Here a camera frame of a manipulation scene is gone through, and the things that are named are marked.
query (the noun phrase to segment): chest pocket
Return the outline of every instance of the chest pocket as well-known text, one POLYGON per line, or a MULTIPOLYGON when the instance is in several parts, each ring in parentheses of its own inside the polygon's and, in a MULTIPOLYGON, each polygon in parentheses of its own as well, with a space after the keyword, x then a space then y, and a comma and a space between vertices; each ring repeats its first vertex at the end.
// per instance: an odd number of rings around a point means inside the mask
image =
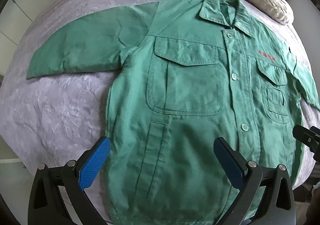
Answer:
POLYGON ((156 37, 151 57, 147 103, 170 115, 218 114, 223 105, 219 48, 156 37))
POLYGON ((278 123, 289 122, 287 76, 285 70, 257 60, 261 74, 263 103, 267 115, 278 123))

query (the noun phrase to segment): pocket flap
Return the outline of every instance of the pocket flap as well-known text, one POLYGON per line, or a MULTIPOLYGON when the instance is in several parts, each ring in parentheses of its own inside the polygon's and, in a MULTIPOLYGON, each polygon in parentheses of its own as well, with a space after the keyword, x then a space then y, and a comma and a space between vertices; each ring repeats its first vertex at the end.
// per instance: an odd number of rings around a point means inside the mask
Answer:
POLYGON ((276 85, 287 84, 287 76, 284 69, 269 64, 262 60, 257 60, 259 71, 276 85))
POLYGON ((186 40, 156 37, 155 54, 181 65, 214 64, 219 59, 218 47, 186 40))

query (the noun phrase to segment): jacket sleeve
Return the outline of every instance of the jacket sleeve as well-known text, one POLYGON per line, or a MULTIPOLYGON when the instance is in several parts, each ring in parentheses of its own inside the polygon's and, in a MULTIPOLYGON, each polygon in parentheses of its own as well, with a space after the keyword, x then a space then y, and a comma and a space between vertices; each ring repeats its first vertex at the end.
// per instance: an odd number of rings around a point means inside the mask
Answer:
POLYGON ((76 19, 33 54, 27 79, 121 69, 148 34, 158 2, 121 6, 76 19))
POLYGON ((287 55, 288 68, 295 79, 297 91, 302 94, 308 104, 320 110, 318 91, 310 70, 290 51, 287 55))

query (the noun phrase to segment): blue gripper pad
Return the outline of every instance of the blue gripper pad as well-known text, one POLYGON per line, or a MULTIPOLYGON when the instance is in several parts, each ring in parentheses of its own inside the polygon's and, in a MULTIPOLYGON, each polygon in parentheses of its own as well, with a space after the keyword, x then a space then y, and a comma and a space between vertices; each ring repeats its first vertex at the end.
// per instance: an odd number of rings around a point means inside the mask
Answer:
POLYGON ((105 138, 95 149, 79 171, 79 185, 82 190, 92 185, 100 168, 110 154, 110 140, 105 138))
POLYGON ((213 151, 219 160, 224 172, 226 173, 231 185, 234 188, 242 190, 245 186, 244 184, 244 172, 241 170, 236 160, 232 157, 231 152, 233 149, 229 146, 229 150, 221 142, 220 139, 215 139, 213 143, 213 151))

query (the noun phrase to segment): metal screw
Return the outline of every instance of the metal screw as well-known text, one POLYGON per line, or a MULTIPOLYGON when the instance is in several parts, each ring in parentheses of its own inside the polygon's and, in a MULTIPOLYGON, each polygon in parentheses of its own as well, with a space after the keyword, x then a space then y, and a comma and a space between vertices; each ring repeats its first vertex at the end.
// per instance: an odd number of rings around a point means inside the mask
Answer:
POLYGON ((40 164, 39 166, 38 166, 38 169, 39 170, 43 170, 45 168, 45 164, 40 164))
POLYGON ((282 171, 285 171, 286 170, 286 167, 285 167, 285 165, 279 165, 279 168, 280 168, 280 170, 282 170, 282 171))
POLYGON ((70 161, 67 163, 67 165, 68 165, 69 167, 74 167, 74 166, 76 165, 76 161, 70 160, 70 161))
POLYGON ((257 167, 257 163, 255 161, 249 161, 248 165, 252 168, 257 167))

